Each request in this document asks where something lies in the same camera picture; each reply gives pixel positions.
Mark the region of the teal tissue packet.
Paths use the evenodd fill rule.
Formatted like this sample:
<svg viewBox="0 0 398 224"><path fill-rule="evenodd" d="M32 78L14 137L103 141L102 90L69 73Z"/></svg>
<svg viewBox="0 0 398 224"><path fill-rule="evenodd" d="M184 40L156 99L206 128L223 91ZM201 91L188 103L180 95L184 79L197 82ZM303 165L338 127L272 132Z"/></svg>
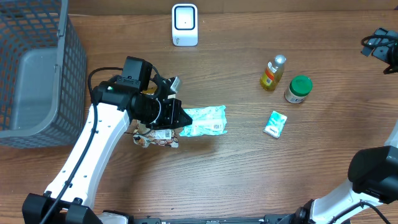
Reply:
<svg viewBox="0 0 398 224"><path fill-rule="evenodd" d="M179 135L184 137L195 137L226 134L227 130L225 130L225 127L227 119L225 109L225 105L184 109L184 112L191 117L192 124L185 126Z"/></svg>

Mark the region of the brown snack bag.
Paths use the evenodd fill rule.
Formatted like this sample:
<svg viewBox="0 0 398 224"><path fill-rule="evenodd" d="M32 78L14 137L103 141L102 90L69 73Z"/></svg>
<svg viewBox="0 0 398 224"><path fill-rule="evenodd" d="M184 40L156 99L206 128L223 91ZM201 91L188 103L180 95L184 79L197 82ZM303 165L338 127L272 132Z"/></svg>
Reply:
<svg viewBox="0 0 398 224"><path fill-rule="evenodd" d="M133 141L144 148L151 144L171 148L179 147L178 137L174 129L153 130L147 128L139 120L137 120L137 128L133 131Z"/></svg>

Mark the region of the green white tissue pack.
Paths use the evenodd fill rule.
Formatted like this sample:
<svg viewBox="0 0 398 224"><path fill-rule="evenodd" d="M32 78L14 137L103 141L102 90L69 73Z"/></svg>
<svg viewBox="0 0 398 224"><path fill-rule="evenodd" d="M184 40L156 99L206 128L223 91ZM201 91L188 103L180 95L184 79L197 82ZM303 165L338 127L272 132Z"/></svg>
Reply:
<svg viewBox="0 0 398 224"><path fill-rule="evenodd" d="M273 111L263 129L263 132L278 139L282 134L286 121L286 115Z"/></svg>

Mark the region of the green lid white jar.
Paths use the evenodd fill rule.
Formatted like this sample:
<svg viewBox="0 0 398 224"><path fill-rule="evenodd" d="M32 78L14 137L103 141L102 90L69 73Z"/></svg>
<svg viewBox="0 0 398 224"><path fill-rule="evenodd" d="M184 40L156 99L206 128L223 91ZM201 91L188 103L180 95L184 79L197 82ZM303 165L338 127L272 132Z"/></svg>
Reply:
<svg viewBox="0 0 398 224"><path fill-rule="evenodd" d="M308 94L312 91L312 80L305 75L294 77L284 92L285 99L289 103L299 104L304 101Z"/></svg>

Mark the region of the yellow liquid bottle grey cap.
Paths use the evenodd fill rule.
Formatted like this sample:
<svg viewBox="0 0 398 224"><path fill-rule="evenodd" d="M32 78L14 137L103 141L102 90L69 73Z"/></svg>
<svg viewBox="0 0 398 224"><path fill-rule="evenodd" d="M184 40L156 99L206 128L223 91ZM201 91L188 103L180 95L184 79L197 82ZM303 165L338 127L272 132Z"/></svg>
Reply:
<svg viewBox="0 0 398 224"><path fill-rule="evenodd" d="M274 91L285 70L286 57L284 55L276 55L272 60L268 61L264 74L260 79L260 84L266 91Z"/></svg>

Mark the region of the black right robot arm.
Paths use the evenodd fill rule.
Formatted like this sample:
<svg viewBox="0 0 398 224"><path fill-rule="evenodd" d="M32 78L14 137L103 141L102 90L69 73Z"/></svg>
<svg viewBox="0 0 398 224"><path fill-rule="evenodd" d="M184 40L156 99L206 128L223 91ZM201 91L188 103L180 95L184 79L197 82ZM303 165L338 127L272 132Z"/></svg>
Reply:
<svg viewBox="0 0 398 224"><path fill-rule="evenodd" d="M384 223L389 220L377 209L397 200L397 126L381 147L358 151L351 160L348 178L328 195L308 201L281 223L350 223L350 218L370 208Z"/></svg>

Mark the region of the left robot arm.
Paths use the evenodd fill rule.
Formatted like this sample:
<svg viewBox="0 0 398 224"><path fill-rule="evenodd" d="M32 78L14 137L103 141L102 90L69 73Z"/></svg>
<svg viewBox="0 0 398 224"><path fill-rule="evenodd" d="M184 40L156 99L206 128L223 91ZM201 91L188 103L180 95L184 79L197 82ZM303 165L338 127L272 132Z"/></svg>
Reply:
<svg viewBox="0 0 398 224"><path fill-rule="evenodd" d="M42 195L29 194L22 206L25 223L133 223L125 213L93 211L103 172L115 146L133 120L151 131L192 124L172 95L179 77L164 78L148 61L127 57L119 75L89 86L91 106L85 126L66 163Z"/></svg>

